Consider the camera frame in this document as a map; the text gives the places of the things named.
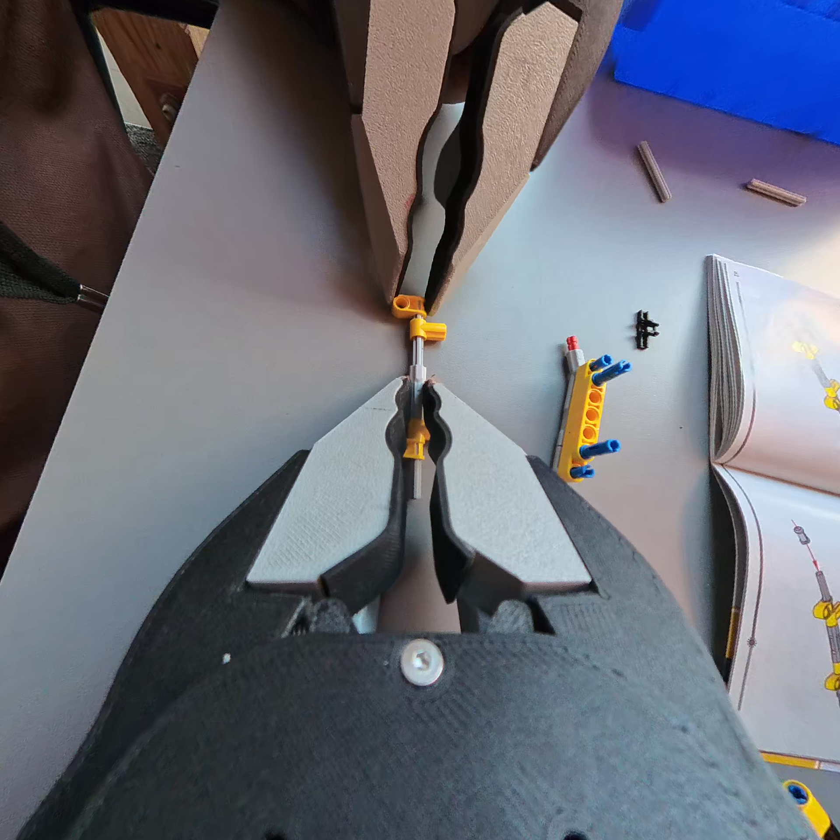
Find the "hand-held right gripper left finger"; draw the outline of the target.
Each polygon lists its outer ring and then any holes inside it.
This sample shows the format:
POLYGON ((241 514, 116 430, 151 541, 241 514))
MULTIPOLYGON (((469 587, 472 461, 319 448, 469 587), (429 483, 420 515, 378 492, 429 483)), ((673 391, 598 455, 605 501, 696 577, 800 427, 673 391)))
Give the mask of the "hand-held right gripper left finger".
POLYGON ((397 377, 320 438, 246 577, 255 588, 334 598, 351 614, 403 565, 403 449, 411 388, 397 377))

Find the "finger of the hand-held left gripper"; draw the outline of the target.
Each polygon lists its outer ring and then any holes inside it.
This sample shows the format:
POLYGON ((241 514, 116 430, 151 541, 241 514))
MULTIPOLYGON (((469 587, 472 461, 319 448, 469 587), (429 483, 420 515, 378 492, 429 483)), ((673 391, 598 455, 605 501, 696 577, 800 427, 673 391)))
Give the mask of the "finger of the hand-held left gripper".
POLYGON ((425 302, 435 314, 592 83, 620 1, 457 2, 446 98, 463 102, 434 192, 444 231, 425 302))
POLYGON ((392 300, 412 253, 423 148, 441 104, 456 6, 337 1, 332 8, 375 275, 392 300))

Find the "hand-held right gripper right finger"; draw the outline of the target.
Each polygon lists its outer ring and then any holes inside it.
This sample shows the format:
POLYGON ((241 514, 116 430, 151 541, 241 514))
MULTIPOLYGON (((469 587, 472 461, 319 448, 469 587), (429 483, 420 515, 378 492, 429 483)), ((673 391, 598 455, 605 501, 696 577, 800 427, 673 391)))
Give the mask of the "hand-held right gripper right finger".
POLYGON ((446 602, 493 614, 505 601, 589 591, 590 572, 523 449, 440 383, 425 384, 423 408, 446 602))

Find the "grey lego axle yellow connectors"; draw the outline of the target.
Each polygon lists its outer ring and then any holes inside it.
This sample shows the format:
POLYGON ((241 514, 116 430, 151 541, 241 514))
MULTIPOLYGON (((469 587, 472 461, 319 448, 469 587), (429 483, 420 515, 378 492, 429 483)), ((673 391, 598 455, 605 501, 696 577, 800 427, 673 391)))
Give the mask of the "grey lego axle yellow connectors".
POLYGON ((412 403, 403 457, 413 464, 413 499, 418 500, 422 496, 422 468, 430 438, 424 421, 423 407, 423 388, 427 381, 424 351, 426 343, 446 340, 447 326, 441 322, 427 320, 425 300, 418 296, 396 295, 392 302, 392 314, 397 319, 409 321, 412 362, 408 370, 408 381, 412 387, 412 403))

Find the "yellow lego beam blue pins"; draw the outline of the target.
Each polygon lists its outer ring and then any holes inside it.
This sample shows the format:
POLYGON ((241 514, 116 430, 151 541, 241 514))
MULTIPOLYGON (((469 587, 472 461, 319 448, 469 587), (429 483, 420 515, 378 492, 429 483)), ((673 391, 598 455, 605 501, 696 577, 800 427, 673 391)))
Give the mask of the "yellow lego beam blue pins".
POLYGON ((630 372, 632 365, 607 353, 587 359, 574 335, 566 339, 564 358, 569 380, 552 468, 562 481, 581 482, 595 475, 595 457, 621 449, 614 438, 600 438, 602 415, 607 383, 630 372))

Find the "lego instruction booklet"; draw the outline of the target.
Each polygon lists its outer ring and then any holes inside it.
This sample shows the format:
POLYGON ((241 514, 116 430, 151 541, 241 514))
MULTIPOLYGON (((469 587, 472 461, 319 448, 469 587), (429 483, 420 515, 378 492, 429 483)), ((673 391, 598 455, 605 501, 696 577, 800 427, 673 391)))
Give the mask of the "lego instruction booklet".
POLYGON ((838 300, 719 255, 707 294, 730 699, 769 761, 837 773, 838 300))

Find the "yellow lego connector blue pin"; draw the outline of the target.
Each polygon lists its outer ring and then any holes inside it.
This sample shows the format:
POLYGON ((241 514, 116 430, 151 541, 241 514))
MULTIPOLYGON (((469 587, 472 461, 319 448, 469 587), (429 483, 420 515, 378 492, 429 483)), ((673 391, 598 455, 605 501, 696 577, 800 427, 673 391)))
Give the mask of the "yellow lego connector blue pin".
POLYGON ((785 780, 783 784, 818 838, 839 839, 837 826, 825 807, 804 783, 798 780, 785 780))

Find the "blue box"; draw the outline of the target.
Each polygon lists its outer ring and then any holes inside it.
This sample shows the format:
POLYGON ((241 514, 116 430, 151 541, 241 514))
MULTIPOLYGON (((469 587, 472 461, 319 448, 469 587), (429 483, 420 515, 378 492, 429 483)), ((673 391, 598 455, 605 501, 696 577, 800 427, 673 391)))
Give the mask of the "blue box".
POLYGON ((838 1, 627 2, 614 78, 839 144, 838 1))

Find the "person's brown clothing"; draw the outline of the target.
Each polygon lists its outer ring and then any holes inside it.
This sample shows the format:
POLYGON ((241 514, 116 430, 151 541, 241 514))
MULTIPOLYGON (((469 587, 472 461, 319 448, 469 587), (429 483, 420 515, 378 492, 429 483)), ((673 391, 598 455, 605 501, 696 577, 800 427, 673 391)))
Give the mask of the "person's brown clothing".
MULTIPOLYGON (((1 216, 34 252, 109 294, 151 186, 72 2, 1 4, 1 216)), ((2 570, 100 314, 2 298, 2 570)))

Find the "black drawstring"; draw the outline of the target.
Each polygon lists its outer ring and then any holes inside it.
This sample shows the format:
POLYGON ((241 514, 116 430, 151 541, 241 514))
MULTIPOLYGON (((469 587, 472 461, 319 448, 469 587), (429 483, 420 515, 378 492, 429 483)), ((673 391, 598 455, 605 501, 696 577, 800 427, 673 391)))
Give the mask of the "black drawstring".
POLYGON ((37 254, 1 224, 1 297, 56 305, 75 304, 102 312, 109 295, 87 287, 37 254))

